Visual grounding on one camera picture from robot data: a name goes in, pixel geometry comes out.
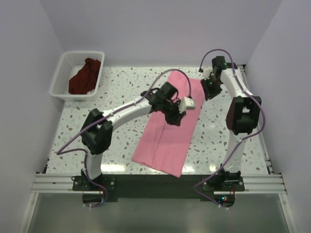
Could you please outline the pink t-shirt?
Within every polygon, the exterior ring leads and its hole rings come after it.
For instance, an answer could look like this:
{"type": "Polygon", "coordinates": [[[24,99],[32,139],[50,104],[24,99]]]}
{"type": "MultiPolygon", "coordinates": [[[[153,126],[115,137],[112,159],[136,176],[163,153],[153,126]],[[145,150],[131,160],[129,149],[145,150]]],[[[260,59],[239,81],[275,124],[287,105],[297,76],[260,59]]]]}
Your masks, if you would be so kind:
{"type": "Polygon", "coordinates": [[[190,147],[190,142],[205,101],[204,91],[198,79],[190,78],[191,97],[196,103],[181,120],[181,125],[169,125],[161,112],[154,112],[145,127],[134,151],[132,161],[165,172],[177,178],[190,147]]]}

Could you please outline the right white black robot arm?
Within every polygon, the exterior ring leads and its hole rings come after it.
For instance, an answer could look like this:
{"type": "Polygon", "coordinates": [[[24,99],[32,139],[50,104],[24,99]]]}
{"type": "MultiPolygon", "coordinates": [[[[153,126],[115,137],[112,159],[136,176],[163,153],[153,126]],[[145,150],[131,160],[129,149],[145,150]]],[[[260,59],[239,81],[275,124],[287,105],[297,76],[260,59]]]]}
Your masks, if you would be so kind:
{"type": "Polygon", "coordinates": [[[240,185],[242,156],[247,139],[253,134],[259,121],[261,98],[253,96],[242,81],[242,75],[235,63],[227,63],[223,56],[212,59],[212,67],[200,69],[204,74],[201,86],[205,100],[210,100],[222,92],[224,85],[231,97],[226,115],[229,142],[224,162],[215,174],[204,182],[211,188],[227,191],[233,185],[240,185]]]}

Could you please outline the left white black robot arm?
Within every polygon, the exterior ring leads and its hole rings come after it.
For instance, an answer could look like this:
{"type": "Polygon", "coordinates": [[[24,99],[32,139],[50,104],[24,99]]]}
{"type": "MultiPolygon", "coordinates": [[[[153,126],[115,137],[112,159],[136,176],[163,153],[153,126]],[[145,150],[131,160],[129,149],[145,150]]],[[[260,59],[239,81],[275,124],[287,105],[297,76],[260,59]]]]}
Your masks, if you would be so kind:
{"type": "Polygon", "coordinates": [[[153,112],[161,112],[169,125],[180,126],[186,111],[195,108],[195,103],[190,97],[172,100],[175,94],[178,90],[166,82],[160,88],[142,92],[134,100],[106,113],[97,108],[91,110],[81,128],[82,143],[87,148],[83,171],[85,187],[89,190],[100,187],[102,155],[110,147],[112,133],[118,127],[153,112]]]}

